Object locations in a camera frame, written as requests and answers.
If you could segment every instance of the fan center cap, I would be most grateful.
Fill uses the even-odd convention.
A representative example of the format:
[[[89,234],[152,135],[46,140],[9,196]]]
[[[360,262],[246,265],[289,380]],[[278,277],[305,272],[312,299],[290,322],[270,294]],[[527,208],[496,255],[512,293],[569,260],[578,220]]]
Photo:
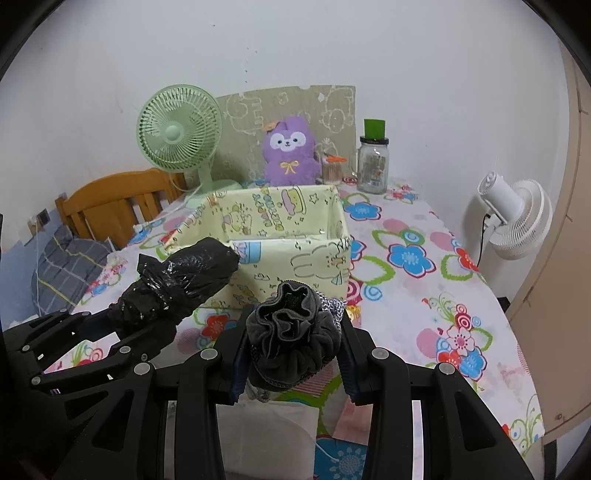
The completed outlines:
[[[169,125],[164,131],[164,136],[169,142],[176,142],[181,136],[181,129],[178,125]]]

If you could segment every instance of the chair backrest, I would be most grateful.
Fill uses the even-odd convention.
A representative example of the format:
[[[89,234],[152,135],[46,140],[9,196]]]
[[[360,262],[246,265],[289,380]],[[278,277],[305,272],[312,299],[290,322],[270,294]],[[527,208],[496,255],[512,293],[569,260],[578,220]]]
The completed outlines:
[[[136,217],[131,200],[135,200],[144,221],[153,220],[161,211],[158,192],[173,202],[186,189],[182,173],[168,174],[157,168],[116,173],[90,182],[68,199],[56,200],[61,221],[81,238],[104,241],[109,237],[123,248],[134,235]]]

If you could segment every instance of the black plastic wrapped object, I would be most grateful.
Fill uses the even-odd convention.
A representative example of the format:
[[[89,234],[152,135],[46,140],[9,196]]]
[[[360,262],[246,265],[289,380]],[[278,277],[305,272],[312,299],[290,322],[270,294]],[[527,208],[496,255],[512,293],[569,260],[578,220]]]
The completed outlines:
[[[319,372],[338,353],[340,318],[308,285],[288,280],[277,297],[258,305],[246,320],[252,385],[284,391]]]
[[[239,260],[231,248],[211,237],[173,253],[162,263],[140,255],[139,280],[109,306],[115,332],[124,338],[155,319],[178,325],[228,284]]]

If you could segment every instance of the tablecloth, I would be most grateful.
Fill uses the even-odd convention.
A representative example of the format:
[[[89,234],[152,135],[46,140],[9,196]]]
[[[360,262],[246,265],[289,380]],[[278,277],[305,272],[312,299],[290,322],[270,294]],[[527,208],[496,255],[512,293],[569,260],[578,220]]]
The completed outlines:
[[[453,363],[524,455],[543,435],[544,426],[533,381],[509,323],[461,242],[431,206],[405,181],[395,179],[390,185],[383,195],[357,191],[354,179],[345,179],[339,187],[353,236],[347,296],[352,314],[376,345],[408,363]],[[125,249],[109,257],[75,311],[98,312],[115,302],[138,278],[138,254],[163,260],[164,243],[190,211],[180,199],[145,224]],[[235,310],[197,309],[181,322],[174,342],[153,359],[154,365],[179,363],[211,346],[238,316]],[[96,343],[83,342],[50,369],[101,359],[117,340],[111,334]],[[361,478],[366,446],[331,437],[346,400],[336,362],[274,399],[319,408],[317,443],[322,449],[316,452],[316,479]],[[414,411],[413,478],[418,479],[423,470],[418,405]]]

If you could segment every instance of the silver bolt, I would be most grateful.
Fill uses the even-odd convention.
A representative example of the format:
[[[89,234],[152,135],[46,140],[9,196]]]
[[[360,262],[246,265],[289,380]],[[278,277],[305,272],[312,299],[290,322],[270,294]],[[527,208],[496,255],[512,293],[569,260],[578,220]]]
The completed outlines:
[[[150,371],[150,364],[137,364],[134,367],[134,374],[144,375]]]
[[[386,360],[390,353],[385,348],[374,348],[371,350],[371,355],[378,360]]]
[[[201,358],[204,360],[213,360],[217,357],[217,350],[215,348],[206,348],[201,350]]]
[[[439,364],[439,370],[442,374],[453,375],[456,372],[456,367],[449,362],[442,362]]]

